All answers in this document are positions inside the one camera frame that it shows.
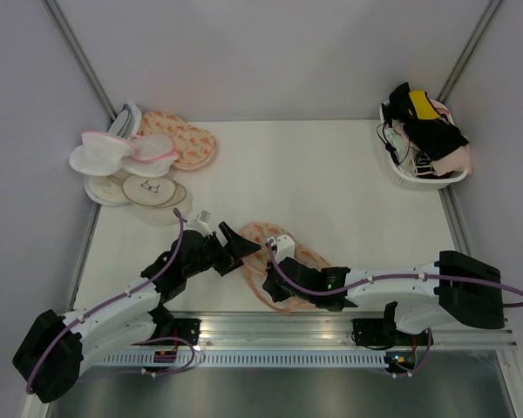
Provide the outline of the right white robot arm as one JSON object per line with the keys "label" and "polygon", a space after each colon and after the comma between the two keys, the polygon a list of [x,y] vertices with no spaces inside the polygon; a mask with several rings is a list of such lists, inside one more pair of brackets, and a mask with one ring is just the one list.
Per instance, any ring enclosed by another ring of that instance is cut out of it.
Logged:
{"label": "right white robot arm", "polygon": [[381,309],[380,332],[391,344],[455,322],[486,330],[505,324],[499,270],[456,251],[442,251],[437,261],[389,272],[315,268],[290,257],[266,266],[262,287],[273,301],[296,297],[329,312]]}

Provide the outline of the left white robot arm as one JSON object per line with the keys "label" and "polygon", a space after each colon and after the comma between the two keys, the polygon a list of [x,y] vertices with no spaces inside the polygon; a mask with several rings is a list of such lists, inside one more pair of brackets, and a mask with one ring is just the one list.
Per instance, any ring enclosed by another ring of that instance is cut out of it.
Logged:
{"label": "left white robot arm", "polygon": [[183,226],[163,252],[120,293],[94,306],[66,313],[49,309],[31,325],[12,364],[28,394],[43,403],[57,400],[96,363],[132,345],[184,345],[165,304],[181,294],[187,281],[208,270],[233,272],[260,245],[243,238],[226,223],[225,238]]}

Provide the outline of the peach floral mesh laundry bag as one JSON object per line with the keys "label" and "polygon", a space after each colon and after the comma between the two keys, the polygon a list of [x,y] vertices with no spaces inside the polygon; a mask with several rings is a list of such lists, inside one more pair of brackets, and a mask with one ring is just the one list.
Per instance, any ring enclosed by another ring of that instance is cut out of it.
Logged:
{"label": "peach floral mesh laundry bag", "polygon": [[240,229],[239,234],[243,238],[261,246],[260,251],[242,260],[243,266],[241,267],[241,273],[249,289],[263,305],[280,314],[289,314],[293,311],[307,311],[316,308],[315,305],[297,297],[290,297],[282,302],[273,302],[269,294],[262,289],[262,285],[267,278],[266,264],[269,261],[268,250],[265,244],[269,238],[288,235],[295,242],[295,259],[317,270],[329,267],[329,263],[324,257],[301,244],[292,233],[277,224],[261,221],[250,222]]}

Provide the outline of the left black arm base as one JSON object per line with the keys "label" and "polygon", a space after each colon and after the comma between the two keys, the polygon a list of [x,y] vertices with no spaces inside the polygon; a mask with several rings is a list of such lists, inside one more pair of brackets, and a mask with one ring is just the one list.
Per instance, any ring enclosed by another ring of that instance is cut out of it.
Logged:
{"label": "left black arm base", "polygon": [[197,318],[175,318],[169,335],[179,337],[195,346],[200,338],[200,325],[201,320]]}

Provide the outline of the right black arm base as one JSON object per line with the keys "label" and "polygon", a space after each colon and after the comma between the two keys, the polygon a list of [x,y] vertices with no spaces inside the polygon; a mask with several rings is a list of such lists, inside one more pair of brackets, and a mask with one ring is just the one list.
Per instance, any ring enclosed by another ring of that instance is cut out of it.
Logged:
{"label": "right black arm base", "polygon": [[386,350],[394,347],[393,338],[384,330],[381,319],[353,319],[351,339],[357,347]]}

